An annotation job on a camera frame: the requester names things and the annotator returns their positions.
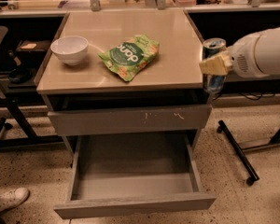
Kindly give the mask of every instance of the floor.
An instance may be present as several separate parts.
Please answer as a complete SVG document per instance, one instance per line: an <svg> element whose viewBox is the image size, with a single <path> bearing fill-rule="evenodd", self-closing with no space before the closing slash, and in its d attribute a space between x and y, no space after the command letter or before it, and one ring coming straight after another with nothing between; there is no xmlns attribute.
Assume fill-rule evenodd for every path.
<svg viewBox="0 0 280 224"><path fill-rule="evenodd" d="M280 127L280 97L214 101L194 152L204 189L217 196L208 210L62 220L53 207L66 199L71 157L63 145L54 145L0 149L0 193L16 187L31 191L24 204L1 217L7 224L280 224L280 147L247 154L260 176L249 187L245 168L224 134L217 133L221 119L238 142L270 137ZM29 121L39 134L54 133L47 118L30 117ZM6 138L24 136L10 122L14 128Z"/></svg>

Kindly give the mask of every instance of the shoe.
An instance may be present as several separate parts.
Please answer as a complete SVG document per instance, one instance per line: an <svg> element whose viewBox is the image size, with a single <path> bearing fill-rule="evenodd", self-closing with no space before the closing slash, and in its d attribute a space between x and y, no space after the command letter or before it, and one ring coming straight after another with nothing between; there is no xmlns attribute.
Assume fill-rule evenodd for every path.
<svg viewBox="0 0 280 224"><path fill-rule="evenodd" d="M27 188L18 188L0 195L0 212L15 208L24 203L29 197Z"/></svg>

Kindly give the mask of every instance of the metal can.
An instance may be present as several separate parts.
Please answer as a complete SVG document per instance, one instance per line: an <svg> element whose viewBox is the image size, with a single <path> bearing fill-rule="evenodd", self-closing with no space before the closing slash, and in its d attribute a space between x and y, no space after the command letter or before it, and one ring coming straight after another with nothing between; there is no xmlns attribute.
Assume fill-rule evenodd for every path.
<svg viewBox="0 0 280 224"><path fill-rule="evenodd" d="M226 41L211 38L203 42L203 59L207 59L226 49ZM203 88L208 93L219 93L223 89L225 76L203 74Z"/></svg>

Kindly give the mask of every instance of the white bowl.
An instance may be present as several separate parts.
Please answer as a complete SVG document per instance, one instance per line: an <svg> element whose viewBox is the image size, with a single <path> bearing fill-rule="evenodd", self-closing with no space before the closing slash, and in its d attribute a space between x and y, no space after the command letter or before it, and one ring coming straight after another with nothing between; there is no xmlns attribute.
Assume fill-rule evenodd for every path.
<svg viewBox="0 0 280 224"><path fill-rule="evenodd" d="M82 36L70 35L55 40L50 49L63 63L77 65L88 52L88 40Z"/></svg>

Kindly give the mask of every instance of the drawer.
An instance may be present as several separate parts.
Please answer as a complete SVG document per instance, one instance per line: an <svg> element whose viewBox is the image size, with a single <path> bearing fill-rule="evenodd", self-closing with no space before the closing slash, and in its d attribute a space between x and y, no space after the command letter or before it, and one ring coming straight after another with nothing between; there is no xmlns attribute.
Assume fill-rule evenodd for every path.
<svg viewBox="0 0 280 224"><path fill-rule="evenodd" d="M168 105L49 112L60 136L201 129L210 105Z"/></svg>
<svg viewBox="0 0 280 224"><path fill-rule="evenodd" d="M62 218L126 216L207 209L184 132L80 136Z"/></svg>

